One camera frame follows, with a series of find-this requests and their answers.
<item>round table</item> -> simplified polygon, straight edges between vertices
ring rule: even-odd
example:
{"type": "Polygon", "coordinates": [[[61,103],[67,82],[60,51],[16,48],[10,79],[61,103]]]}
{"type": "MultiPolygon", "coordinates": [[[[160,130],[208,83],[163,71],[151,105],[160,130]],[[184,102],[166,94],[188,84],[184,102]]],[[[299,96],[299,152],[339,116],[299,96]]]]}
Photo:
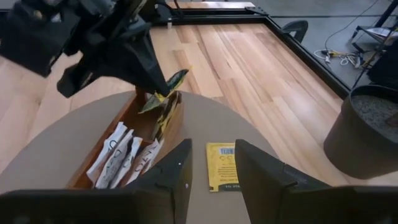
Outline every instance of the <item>round table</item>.
{"type": "MultiPolygon", "coordinates": [[[[0,175],[1,191],[64,188],[133,95],[134,92],[126,92],[94,101],[55,122],[7,166],[0,175]]],[[[191,93],[184,92],[182,96],[185,109],[180,132],[183,138],[193,141],[187,223],[249,223],[241,192],[209,192],[206,143],[245,139],[277,157],[274,150],[255,127],[228,107],[191,93]]]]}

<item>gravel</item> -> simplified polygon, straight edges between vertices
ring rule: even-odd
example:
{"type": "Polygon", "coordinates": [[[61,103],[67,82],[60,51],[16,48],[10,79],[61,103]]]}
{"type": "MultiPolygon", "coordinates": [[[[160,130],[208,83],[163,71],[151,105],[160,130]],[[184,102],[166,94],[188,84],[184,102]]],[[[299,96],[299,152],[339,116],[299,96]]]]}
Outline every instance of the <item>gravel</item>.
{"type": "Polygon", "coordinates": [[[364,121],[377,132],[398,142],[398,128],[389,126],[386,120],[398,112],[398,104],[375,96],[359,95],[351,99],[353,108],[364,121]]]}

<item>yellow packet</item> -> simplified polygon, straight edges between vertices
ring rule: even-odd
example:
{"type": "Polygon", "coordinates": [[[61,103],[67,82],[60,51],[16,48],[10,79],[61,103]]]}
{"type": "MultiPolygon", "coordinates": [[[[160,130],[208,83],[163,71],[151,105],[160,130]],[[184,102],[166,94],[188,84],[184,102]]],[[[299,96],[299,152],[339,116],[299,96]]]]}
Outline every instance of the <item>yellow packet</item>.
{"type": "Polygon", "coordinates": [[[161,103],[163,103],[163,101],[165,99],[167,99],[171,94],[173,94],[179,87],[180,85],[184,82],[185,77],[187,76],[187,73],[192,69],[183,69],[180,70],[179,72],[177,72],[176,74],[174,74],[169,80],[167,80],[167,85],[170,87],[170,93],[168,96],[164,97],[161,94],[155,93],[156,98],[159,99],[159,101],[161,103]]]}
{"type": "Polygon", "coordinates": [[[206,145],[210,192],[240,191],[235,164],[235,143],[206,145]]]}

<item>wooden box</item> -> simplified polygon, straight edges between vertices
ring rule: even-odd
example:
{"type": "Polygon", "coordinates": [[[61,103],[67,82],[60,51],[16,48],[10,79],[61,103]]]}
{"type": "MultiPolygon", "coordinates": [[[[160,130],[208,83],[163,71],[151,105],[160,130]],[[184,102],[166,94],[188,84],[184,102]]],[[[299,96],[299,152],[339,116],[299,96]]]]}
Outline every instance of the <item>wooden box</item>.
{"type": "MultiPolygon", "coordinates": [[[[95,144],[94,148],[87,155],[86,159],[82,165],[74,173],[73,177],[70,179],[66,188],[68,189],[91,189],[93,183],[87,177],[87,170],[93,165],[96,158],[99,156],[104,140],[109,138],[109,136],[116,129],[116,126],[120,121],[124,123],[129,129],[134,129],[134,136],[143,139],[140,148],[148,146],[154,142],[152,138],[152,133],[156,126],[158,118],[163,113],[163,108],[154,108],[148,112],[139,114],[140,110],[146,103],[146,96],[140,89],[136,90],[136,96],[133,96],[122,108],[119,114],[113,119],[111,124],[105,130],[104,134],[100,137],[98,142],[95,144]]],[[[174,97],[178,97],[178,102],[175,107],[174,112],[171,115],[169,122],[163,132],[164,144],[160,149],[157,157],[154,160],[154,164],[159,162],[161,158],[166,156],[175,146],[175,140],[179,135],[179,130],[183,121],[183,101],[181,98],[181,93],[173,93],[174,97]]]]}

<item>black frame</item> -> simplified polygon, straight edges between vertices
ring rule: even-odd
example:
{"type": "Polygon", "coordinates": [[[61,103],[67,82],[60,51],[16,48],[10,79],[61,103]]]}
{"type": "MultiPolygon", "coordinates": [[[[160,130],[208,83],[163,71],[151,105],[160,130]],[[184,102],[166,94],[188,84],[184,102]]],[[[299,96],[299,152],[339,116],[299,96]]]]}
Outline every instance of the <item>black frame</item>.
{"type": "Polygon", "coordinates": [[[172,16],[173,26],[212,25],[212,24],[264,24],[283,43],[309,66],[340,98],[344,99],[351,87],[338,78],[326,65],[307,51],[299,41],[286,34],[270,15],[260,7],[241,9],[176,9],[181,15],[172,16]]]}

